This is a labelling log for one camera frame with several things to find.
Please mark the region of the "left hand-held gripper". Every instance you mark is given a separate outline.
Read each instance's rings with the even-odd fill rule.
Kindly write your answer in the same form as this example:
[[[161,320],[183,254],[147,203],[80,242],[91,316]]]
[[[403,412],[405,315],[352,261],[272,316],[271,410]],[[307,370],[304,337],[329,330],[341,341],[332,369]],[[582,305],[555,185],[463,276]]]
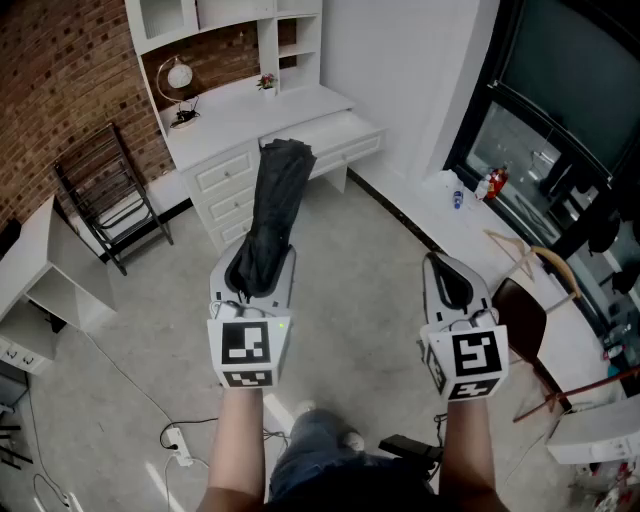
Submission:
[[[249,298],[238,271],[245,239],[233,242],[210,274],[210,314],[207,320],[211,360],[226,389],[273,388],[283,371],[290,341],[289,311],[296,250],[282,255],[269,289]]]

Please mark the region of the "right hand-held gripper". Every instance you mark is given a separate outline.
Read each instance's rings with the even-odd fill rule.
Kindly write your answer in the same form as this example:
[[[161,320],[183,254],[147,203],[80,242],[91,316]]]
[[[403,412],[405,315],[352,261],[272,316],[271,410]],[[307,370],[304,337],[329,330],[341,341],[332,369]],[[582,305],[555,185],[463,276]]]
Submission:
[[[486,282],[461,261],[435,252],[425,256],[423,277],[421,361],[440,397],[476,400],[493,395],[508,375],[509,347],[507,328],[497,323]],[[448,316],[451,310],[474,313]]]

